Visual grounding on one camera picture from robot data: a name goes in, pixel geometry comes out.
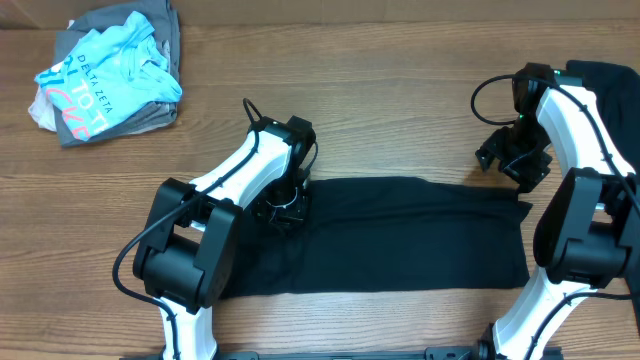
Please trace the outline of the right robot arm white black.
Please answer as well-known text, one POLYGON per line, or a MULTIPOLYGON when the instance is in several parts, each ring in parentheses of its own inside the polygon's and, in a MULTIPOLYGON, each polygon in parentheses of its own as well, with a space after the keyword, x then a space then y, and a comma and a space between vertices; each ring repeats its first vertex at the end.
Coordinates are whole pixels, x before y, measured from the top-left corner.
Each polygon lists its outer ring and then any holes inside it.
POLYGON ((536 267, 521 294, 491 324, 472 359, 558 359, 547 343, 587 298, 632 273, 639 260, 639 177, 617 150, 582 75, 528 63, 508 75, 517 119, 497 123, 475 156, 494 161, 531 192, 549 173, 562 182, 534 233, 536 267))

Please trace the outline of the black t-shirt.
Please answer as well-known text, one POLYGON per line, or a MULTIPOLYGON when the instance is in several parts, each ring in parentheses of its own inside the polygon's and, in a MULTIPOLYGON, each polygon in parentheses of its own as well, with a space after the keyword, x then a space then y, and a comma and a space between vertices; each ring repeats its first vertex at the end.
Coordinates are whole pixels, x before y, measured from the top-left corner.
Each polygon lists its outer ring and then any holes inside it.
POLYGON ((246 219, 222 298, 512 289, 529 279, 521 223, 531 206, 512 189, 382 177, 314 181, 309 192, 291 232, 246 219))

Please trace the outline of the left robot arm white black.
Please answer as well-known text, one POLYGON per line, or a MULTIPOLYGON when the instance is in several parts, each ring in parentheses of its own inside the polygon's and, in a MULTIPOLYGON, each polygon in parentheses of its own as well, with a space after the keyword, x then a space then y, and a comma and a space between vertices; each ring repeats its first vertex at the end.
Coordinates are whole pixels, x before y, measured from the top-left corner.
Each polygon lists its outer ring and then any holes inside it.
POLYGON ((262 117, 217 168, 158 188, 132 272, 159 307, 161 359, 213 359, 213 304, 231 275, 246 216, 286 233, 303 224, 310 197, 304 159, 317 151, 311 122, 262 117))

